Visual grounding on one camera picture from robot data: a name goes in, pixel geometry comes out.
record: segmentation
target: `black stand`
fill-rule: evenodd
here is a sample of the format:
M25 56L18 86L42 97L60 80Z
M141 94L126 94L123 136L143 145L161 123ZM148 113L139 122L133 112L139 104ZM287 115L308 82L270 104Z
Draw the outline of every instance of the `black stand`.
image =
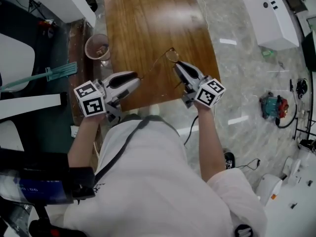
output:
M313 85L313 72L310 71L310 80L311 80L311 110L307 111L308 112L308 122L307 122L307 126L306 126L306 130L301 130L297 128L298 125L298 118L296 119L296 125L295 125L295 132L294 132L294 136L293 136L293 140L296 139L296 132L303 132L307 134L307 139L309 139L310 135L315 136L316 134L311 133L311 127L315 124L315 120L313 120L313 105L314 105L314 85Z
M34 205L39 216L30 223L29 233L32 237L87 237L83 232L69 230L51 225L43 205Z
M294 136L293 136L293 140L296 139L296 132L299 131L299 132L304 132L307 134L307 139L309 138L310 135L312 136L315 136L316 137L316 134L314 133L311 133L311 127L316 123L315 120L312 120L312 118L310 118L310 115L311 115L311 112L308 111L308 116L309 116L309 119L308 119L308 125L306 126L306 130L302 130L302 129L298 129L297 128L297 125L298 125L298 118L295 118L296 119L296 125L295 125L295 132L294 132Z

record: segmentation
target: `wooden table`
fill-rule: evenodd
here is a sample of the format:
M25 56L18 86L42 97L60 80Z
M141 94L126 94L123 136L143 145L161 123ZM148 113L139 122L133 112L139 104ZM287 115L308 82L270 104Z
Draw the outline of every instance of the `wooden table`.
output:
M124 111L182 96L183 86L175 89L180 80L172 62L163 57L153 68L171 47L182 61L220 79L197 0L105 0L105 10L114 72L136 71L145 76L141 86L122 101Z

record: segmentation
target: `black cable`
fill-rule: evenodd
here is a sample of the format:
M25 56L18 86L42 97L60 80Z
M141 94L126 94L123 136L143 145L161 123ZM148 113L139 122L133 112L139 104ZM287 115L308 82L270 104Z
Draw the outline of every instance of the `black cable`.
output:
M286 124L286 125L284 125L284 126L280 126L280 125L277 126L277 127L280 128L280 129L284 129L284 128L289 127L289 126L293 123L293 121L295 120L296 115L297 115L297 103L296 103L296 99L295 99L294 90L291 90L291 91L292 91L292 93L293 93L294 102L295 102L295 113L294 113L294 116L293 116L292 120L291 120L288 124Z
M40 6L41 6L41 2L39 2L39 8L40 8ZM32 13L32 12L35 11L35 10L36 10L36 8L34 8L33 10L31 10L30 13Z
M249 165L250 164L252 164L255 160L257 160L257 167L256 168L252 168L252 167L250 167ZM250 168L250 169L252 169L252 170L256 170L258 167L259 167L259 165L260 165L260 159L259 158L256 158L256 159L253 159L251 162L249 162L248 164L246 164L246 165L241 165L241 166L238 166L238 167L236 167L236 168L241 168L241 169L243 169L243 168L245 168L245 167L248 167L248 168Z
M31 1L32 5L35 7L35 9L40 13L40 15L43 17L43 19L47 19L44 14L40 10L40 6L37 6L37 4L32 0Z
M140 130L143 129L146 125L148 125L150 121L150 116L146 117L144 120L142 120L137 127L132 131L132 133L127 137L127 139L125 140L124 145L122 146L122 148L119 150L119 152L113 157L113 159L105 166L103 167L96 175L95 175L95 179L94 179L94 184L97 184L100 179L106 174L108 173L108 171L114 166L114 164L120 159L120 157L123 155L123 153L125 152L125 149L128 145L128 143L131 141L132 137L134 136L134 134Z
M189 136L188 136L186 142L184 143L184 145L186 145L186 143L188 142L188 140L189 140L189 138L190 138L190 136L191 136L191 133L192 133L192 129L193 129L194 123L196 122L197 119L198 119L198 115L194 118L194 120L193 120L193 122L192 122Z
M22 4L20 4L20 2L19 2L18 0L16 0L16 2L17 2L21 7L26 8L26 9L29 9L29 8L23 6Z

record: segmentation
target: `white desk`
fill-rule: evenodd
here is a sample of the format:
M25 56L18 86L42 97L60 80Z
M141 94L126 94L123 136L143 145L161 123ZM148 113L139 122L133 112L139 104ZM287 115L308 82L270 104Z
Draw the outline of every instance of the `white desk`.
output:
M299 46L297 34L283 0L243 0L258 45L272 50Z

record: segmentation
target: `white object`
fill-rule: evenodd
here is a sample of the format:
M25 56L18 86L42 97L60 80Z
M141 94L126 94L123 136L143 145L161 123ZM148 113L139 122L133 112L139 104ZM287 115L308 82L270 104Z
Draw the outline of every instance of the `white object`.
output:
M305 147L302 147L298 152L298 159L301 160L301 166L303 168L307 168L309 166L308 161L311 155L310 151Z
M107 133L97 172L139 122L121 123ZM230 169L206 183L188 166L181 138L162 122L149 122L138 130L94 190L96 197L70 204L64 217L61 208L62 227L95 237L230 237L241 224L231 218L234 214L264 237L264 209L244 174ZM46 210L50 219L57 218L49 207Z
M266 206L280 192L282 180L271 174L265 174L257 187L256 195L260 197L260 202Z
M129 94L131 92L133 92L135 89L138 88L138 86L140 85L140 79L139 78L134 78L128 81L124 81L124 83L120 84L118 87L113 86L111 83L111 80L114 78L119 78L120 76L124 76L124 75L128 75L130 73L133 73L131 71L124 71L124 72L119 72L119 73L115 73L110 75L109 77L107 77L106 79L104 79L102 81L103 85L105 86L105 95L104 95L104 91L102 92L102 94L105 96L104 101L106 103L109 102L115 102L118 100L118 97L120 97L120 95L122 95L122 93L124 92L128 92Z
M316 157L311 157L309 163L310 167L299 172L301 181L295 187L282 185L277 199L265 208L266 237L315 237ZM307 185L309 180L314 181L311 187Z
M159 115L160 114L160 108L158 104L150 105L149 106L149 115Z
M288 157L285 161L283 174L287 175L285 181L291 186L295 186L298 181L299 177L296 176L298 169L300 168L301 160L293 160L291 157Z
M0 147L24 151L18 130L10 120L0 123Z
M85 0L39 0L65 23L85 18L94 27L96 16Z
M211 108L221 100L226 88L217 80L212 79L200 85L195 100Z
M9 226L5 231L3 237L19 237L16 232Z
M102 47L106 47L107 51L103 55L98 55L98 51ZM86 56L92 60L107 61L110 58L109 39L104 34L95 34L91 36L84 46Z
M242 117L240 117L240 118L230 119L230 120L228 120L228 125L236 124L236 123L240 123L240 122L246 121L246 120L248 120L248 118L249 118L249 116L242 116Z
M237 45L237 42L232 39L219 39L219 42L223 44Z
M33 48L16 39L0 34L0 74L2 85L30 77L33 72L35 53ZM6 92L24 89L29 82L7 88Z
M74 93L85 117L106 112L103 95L91 81L75 88Z
M299 46L293 22L283 0L243 0L243 2L259 46L273 50Z
M71 137L75 138L77 136L79 126L72 125L70 126L70 130L71 130Z
M0 119L58 105L60 94L0 100Z

